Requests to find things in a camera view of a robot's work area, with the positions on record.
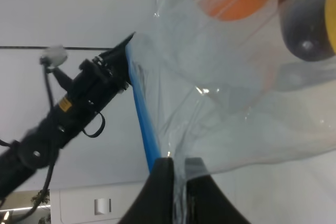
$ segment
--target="plastic bag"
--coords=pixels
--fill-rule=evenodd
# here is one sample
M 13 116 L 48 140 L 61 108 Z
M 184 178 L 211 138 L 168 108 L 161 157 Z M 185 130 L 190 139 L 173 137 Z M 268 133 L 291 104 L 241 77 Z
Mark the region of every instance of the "plastic bag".
M 127 50 L 149 166 L 174 158 L 176 199 L 204 175 L 188 157 L 219 173 L 335 149 L 335 6 L 160 0 Z

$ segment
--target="yellow object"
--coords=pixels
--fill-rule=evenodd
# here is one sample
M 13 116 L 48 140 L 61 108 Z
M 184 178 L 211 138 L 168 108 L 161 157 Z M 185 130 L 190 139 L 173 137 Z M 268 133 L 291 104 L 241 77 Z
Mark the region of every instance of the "yellow object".
M 329 41 L 336 53 L 336 0 L 326 0 L 325 13 Z
M 72 106 L 71 102 L 69 102 L 69 100 L 66 97 L 63 97 L 63 99 L 60 100 L 58 105 L 64 112 L 67 112 L 68 109 Z

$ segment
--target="blue edge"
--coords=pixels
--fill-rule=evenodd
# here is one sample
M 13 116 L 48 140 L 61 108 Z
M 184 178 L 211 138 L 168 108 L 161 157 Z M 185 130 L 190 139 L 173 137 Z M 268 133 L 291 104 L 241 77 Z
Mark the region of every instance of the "blue edge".
M 142 134 L 143 147 L 146 153 L 148 169 L 151 172 L 155 160 L 161 157 L 161 155 L 159 152 L 159 148 L 157 147 L 157 142 L 155 140 L 155 134 L 153 131 L 153 125 L 148 115 L 146 104 L 140 88 L 139 80 L 135 74 L 134 67 L 132 65 L 131 48 L 129 46 L 126 46 L 126 57 L 129 66 L 129 75 L 133 87 L 134 103 L 137 109 Z

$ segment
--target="black object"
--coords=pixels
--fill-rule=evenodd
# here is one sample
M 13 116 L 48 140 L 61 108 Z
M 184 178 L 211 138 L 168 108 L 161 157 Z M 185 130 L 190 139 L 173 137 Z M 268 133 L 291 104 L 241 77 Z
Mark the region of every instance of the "black object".
M 289 51 L 304 61 L 335 55 L 325 21 L 326 0 L 279 0 L 283 40 Z
M 206 173 L 201 158 L 186 164 Z M 174 167 L 171 158 L 158 158 L 139 196 L 119 224 L 172 224 Z M 210 175 L 187 183 L 187 224 L 249 224 L 217 187 Z
M 67 94 L 45 119 L 28 131 L 21 142 L 14 141 L 0 156 L 0 199 L 5 198 L 39 168 L 48 166 L 59 149 L 76 137 L 113 99 L 130 84 L 125 47 L 133 35 L 115 48 L 85 60 L 71 80 L 60 69 L 54 75 Z M 98 136 L 101 128 L 91 137 Z

